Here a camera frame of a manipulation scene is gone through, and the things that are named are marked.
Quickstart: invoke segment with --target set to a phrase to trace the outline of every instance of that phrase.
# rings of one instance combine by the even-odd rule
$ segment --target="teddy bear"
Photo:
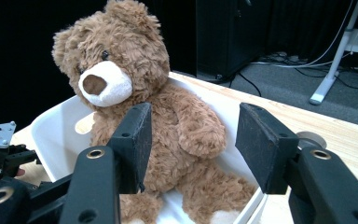
[[[214,159],[225,150],[225,126],[197,95],[169,81],[159,26],[143,3],[109,0],[54,35],[53,60],[94,111],[91,146],[106,145],[133,105],[152,105],[145,191],[119,196],[123,223],[156,223],[161,195],[171,189],[182,193],[194,222],[232,223],[255,187]]]

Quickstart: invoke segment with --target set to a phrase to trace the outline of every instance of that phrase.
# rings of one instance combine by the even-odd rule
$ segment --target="brown nose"
[[[106,81],[101,77],[88,75],[83,80],[84,91],[88,94],[99,95],[106,87]]]

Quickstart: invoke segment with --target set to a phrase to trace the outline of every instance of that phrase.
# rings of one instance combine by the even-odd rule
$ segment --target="white plastic bin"
[[[197,94],[219,116],[227,127],[227,148],[217,158],[226,171],[245,176],[258,187],[252,172],[240,152],[235,148],[240,102],[193,84],[170,77],[170,82]],[[77,96],[52,107],[31,125],[36,153],[42,161],[51,181],[69,174],[75,168],[77,155],[90,146],[90,134],[75,131],[77,122],[91,113]],[[257,223],[263,211],[267,195],[258,188],[251,201],[241,211],[234,223]],[[182,196],[175,190],[163,196],[165,205],[158,216],[158,223],[193,223],[182,210]]]

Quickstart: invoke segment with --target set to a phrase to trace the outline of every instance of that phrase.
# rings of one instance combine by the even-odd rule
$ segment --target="gray carpet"
[[[326,73],[309,69],[300,69],[300,71],[306,76],[294,68],[249,64],[241,69],[241,74],[257,86],[263,98],[358,124],[357,89],[350,88],[336,80],[324,101],[320,105],[312,105],[309,103],[309,99]],[[211,80],[214,79],[214,76],[197,74],[196,78]],[[357,73],[342,72],[339,74],[339,79],[358,88]],[[228,87],[229,82],[219,85]],[[239,75],[235,76],[230,88],[258,95],[256,88]]]

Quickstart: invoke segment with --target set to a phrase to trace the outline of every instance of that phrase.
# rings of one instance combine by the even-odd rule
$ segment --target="wooden table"
[[[170,73],[170,77],[192,83],[209,91],[218,92],[234,100],[238,100],[238,102],[259,105],[267,109],[267,111],[294,133],[308,131],[319,134],[326,141],[327,149],[338,154],[358,178],[358,125],[312,113],[290,105],[280,104],[244,92],[234,91],[192,77],[185,77],[175,73]],[[10,144],[25,144],[29,149],[35,149],[30,128],[27,127],[16,132]],[[42,180],[49,181],[48,175],[41,165],[28,163],[22,165],[21,168],[25,169],[26,175],[18,177],[18,179],[35,185],[39,185]],[[260,223],[293,223],[288,205],[288,194],[268,196],[263,215],[260,218]]]

